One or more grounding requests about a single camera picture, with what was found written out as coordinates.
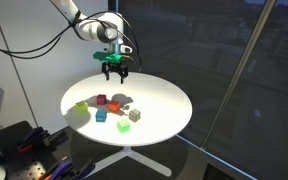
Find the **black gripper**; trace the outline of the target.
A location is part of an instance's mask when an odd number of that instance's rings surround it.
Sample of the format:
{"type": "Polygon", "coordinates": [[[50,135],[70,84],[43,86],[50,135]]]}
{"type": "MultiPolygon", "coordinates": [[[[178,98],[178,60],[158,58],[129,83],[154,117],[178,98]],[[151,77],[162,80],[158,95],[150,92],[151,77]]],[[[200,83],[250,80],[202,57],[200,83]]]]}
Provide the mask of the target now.
{"type": "Polygon", "coordinates": [[[111,63],[111,62],[103,62],[102,63],[102,72],[105,74],[106,81],[110,79],[110,72],[116,72],[120,74],[120,82],[124,83],[124,80],[128,76],[128,67],[122,65],[121,63],[111,63]]]}

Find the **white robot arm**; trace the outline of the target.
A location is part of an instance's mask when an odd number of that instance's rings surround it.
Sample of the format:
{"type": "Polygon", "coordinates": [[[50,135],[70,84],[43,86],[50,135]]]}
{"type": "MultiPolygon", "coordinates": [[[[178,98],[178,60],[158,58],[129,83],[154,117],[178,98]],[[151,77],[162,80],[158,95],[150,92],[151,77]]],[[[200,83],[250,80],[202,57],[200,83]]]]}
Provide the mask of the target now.
{"type": "Polygon", "coordinates": [[[124,20],[116,12],[99,12],[99,16],[85,16],[77,8],[73,0],[50,0],[59,12],[66,18],[76,35],[85,41],[107,44],[103,52],[95,52],[93,58],[102,62],[102,72],[109,80],[110,73],[115,72],[121,78],[121,83],[128,76],[128,67],[122,64],[125,53],[133,49],[123,42],[124,20]]]}

